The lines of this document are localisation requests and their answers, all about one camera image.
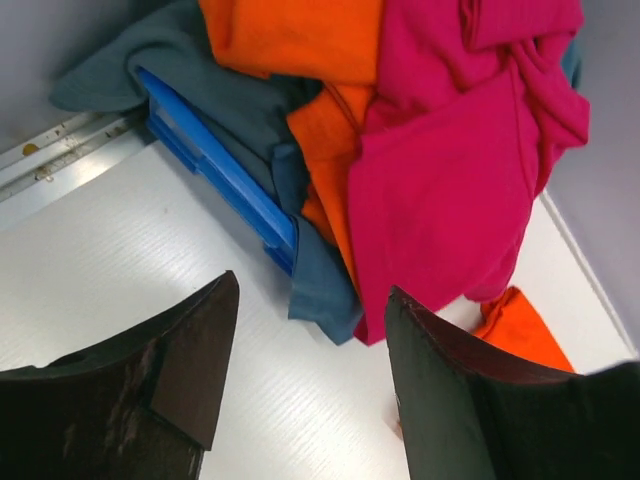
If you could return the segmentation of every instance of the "fabric fold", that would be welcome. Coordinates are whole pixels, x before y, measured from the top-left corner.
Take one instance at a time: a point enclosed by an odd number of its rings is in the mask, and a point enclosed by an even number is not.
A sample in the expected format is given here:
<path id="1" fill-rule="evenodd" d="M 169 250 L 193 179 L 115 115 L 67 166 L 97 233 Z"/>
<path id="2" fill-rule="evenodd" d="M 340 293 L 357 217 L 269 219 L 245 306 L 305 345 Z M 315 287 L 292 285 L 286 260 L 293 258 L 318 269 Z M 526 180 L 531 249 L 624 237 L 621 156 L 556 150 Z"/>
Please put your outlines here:
<path id="1" fill-rule="evenodd" d="M 363 138 L 349 213 L 366 314 L 356 336 L 364 343 L 385 338 L 394 285 L 432 311 L 461 294 L 489 301 L 503 292 L 533 201 L 513 103 L 495 101 L 510 86 L 505 72 L 449 108 Z"/>
<path id="2" fill-rule="evenodd" d="M 584 23 L 580 0 L 461 0 L 464 38 L 470 50 L 570 32 Z"/>
<path id="3" fill-rule="evenodd" d="M 199 0 L 218 62 L 327 83 L 376 79 L 381 0 Z"/>

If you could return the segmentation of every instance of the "clothing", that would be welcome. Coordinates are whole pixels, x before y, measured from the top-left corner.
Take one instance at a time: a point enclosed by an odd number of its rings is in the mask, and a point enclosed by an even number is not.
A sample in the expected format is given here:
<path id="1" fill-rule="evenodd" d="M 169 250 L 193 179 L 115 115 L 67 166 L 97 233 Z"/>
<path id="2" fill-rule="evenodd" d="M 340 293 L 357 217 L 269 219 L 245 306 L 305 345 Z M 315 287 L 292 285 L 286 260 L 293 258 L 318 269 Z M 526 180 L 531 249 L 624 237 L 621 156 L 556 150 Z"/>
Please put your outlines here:
<path id="1" fill-rule="evenodd" d="M 476 337 L 530 362 L 574 372 L 544 320 L 517 287 L 509 287 L 481 309 L 484 323 L 474 332 Z"/>
<path id="2" fill-rule="evenodd" d="M 397 290 L 387 328 L 412 479 L 640 478 L 637 361 L 588 376 L 546 368 Z"/>
<path id="3" fill-rule="evenodd" d="M 579 0 L 387 2 L 348 183 L 365 343 L 385 336 L 392 285 L 432 311 L 504 292 L 534 198 L 587 142 L 560 67 L 582 23 Z"/>
<path id="4" fill-rule="evenodd" d="M 304 218 L 294 216 L 298 249 L 289 318 L 313 321 L 336 345 L 353 338 L 362 306 L 339 250 Z"/>
<path id="5" fill-rule="evenodd" d="M 577 42 L 573 40 L 562 57 L 562 71 L 564 71 L 571 87 L 576 90 L 582 80 L 582 55 Z"/>
<path id="6" fill-rule="evenodd" d="M 313 188 L 303 208 L 340 248 L 356 283 L 347 222 L 347 172 L 376 82 L 382 0 L 200 0 L 220 64 L 266 77 L 321 79 L 325 90 L 289 115 Z"/>
<path id="7" fill-rule="evenodd" d="M 289 318 L 313 321 L 336 345 L 353 338 L 362 317 L 360 299 L 353 288 L 339 250 L 327 243 L 302 217 L 309 172 L 295 142 L 275 148 L 273 180 L 280 205 L 291 215 L 297 230 Z"/>
<path id="8" fill-rule="evenodd" d="M 68 72 L 50 100 L 68 111 L 137 107 L 148 98 L 136 75 L 139 67 L 195 106 L 220 143 L 276 197 L 268 162 L 275 145 L 292 140 L 286 114 L 312 98 L 304 81 L 260 80 L 220 67 L 211 56 L 197 2 L 182 0 L 135 23 Z"/>

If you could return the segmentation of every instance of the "white floor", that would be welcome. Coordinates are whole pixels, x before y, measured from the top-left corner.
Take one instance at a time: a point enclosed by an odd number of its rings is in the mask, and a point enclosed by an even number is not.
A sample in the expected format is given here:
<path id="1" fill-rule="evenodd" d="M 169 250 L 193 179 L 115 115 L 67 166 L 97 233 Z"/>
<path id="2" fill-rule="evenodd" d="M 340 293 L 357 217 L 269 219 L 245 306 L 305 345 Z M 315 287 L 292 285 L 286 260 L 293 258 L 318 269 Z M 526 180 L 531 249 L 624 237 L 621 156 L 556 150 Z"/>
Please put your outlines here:
<path id="1" fill-rule="evenodd" d="M 337 348 L 315 326 L 286 320 L 288 279 L 159 144 L 27 218 L 14 215 L 0 233 L 0 369 L 43 366 L 101 341 L 226 269 L 240 282 L 240 314 L 201 478 L 408 479 L 386 345 Z M 631 358 L 540 202 L 514 283 L 578 371 Z M 444 314 L 470 327 L 477 307 L 460 300 Z"/>

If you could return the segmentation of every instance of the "blue plastic tray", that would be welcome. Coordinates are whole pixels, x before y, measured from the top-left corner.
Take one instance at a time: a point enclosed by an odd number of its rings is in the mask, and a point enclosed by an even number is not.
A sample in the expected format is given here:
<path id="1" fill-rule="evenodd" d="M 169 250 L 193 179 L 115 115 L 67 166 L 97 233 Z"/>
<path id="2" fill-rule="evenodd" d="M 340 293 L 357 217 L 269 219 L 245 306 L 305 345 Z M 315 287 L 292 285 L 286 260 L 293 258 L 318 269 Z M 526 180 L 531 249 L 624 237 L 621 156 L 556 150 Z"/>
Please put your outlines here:
<path id="1" fill-rule="evenodd" d="M 293 272 L 296 230 L 271 200 L 204 126 L 180 96 L 157 77 L 140 70 L 149 91 L 147 126 L 194 174 L 201 173 L 264 242 L 267 254 Z"/>

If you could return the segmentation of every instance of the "blue-gray cloth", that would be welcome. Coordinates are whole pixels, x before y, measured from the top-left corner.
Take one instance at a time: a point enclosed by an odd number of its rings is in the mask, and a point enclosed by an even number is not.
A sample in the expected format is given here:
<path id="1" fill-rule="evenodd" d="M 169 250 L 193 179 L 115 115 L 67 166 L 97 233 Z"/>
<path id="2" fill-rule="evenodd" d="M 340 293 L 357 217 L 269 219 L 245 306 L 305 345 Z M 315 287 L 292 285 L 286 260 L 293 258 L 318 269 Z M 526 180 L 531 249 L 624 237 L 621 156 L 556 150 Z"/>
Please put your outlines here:
<path id="1" fill-rule="evenodd" d="M 318 324 L 336 345 L 353 338 L 362 306 L 340 251 L 329 245 L 305 218 L 294 216 L 298 253 L 293 267 L 289 318 Z"/>
<path id="2" fill-rule="evenodd" d="M 137 78 L 139 67 L 180 94 L 292 215 L 298 245 L 289 317 L 316 322 L 336 344 L 351 338 L 362 310 L 338 249 L 297 215 L 309 173 L 286 123 L 287 113 L 309 102 L 322 84 L 281 75 L 261 80 L 220 67 L 197 2 L 179 0 L 132 25 L 66 74 L 55 85 L 51 102 L 64 110 L 95 112 L 142 105 L 148 95 Z"/>
<path id="3" fill-rule="evenodd" d="M 582 78 L 582 56 L 575 40 L 569 44 L 569 48 L 564 52 L 562 70 L 571 87 L 576 90 L 580 86 L 580 79 Z"/>
<path id="4" fill-rule="evenodd" d="M 295 142 L 276 147 L 271 162 L 280 205 L 298 232 L 289 318 L 317 323 L 340 345 L 353 337 L 362 317 L 360 299 L 338 248 L 299 215 L 310 182 L 300 147 Z"/>
<path id="5" fill-rule="evenodd" d="M 313 81 L 262 80 L 219 66 L 197 1 L 179 0 L 133 24 L 68 72 L 54 86 L 51 103 L 74 112 L 119 112 L 142 105 L 148 95 L 136 74 L 139 67 L 197 107 L 220 143 L 276 197 L 271 153 L 292 140 L 286 115 L 313 98 L 308 87 Z"/>

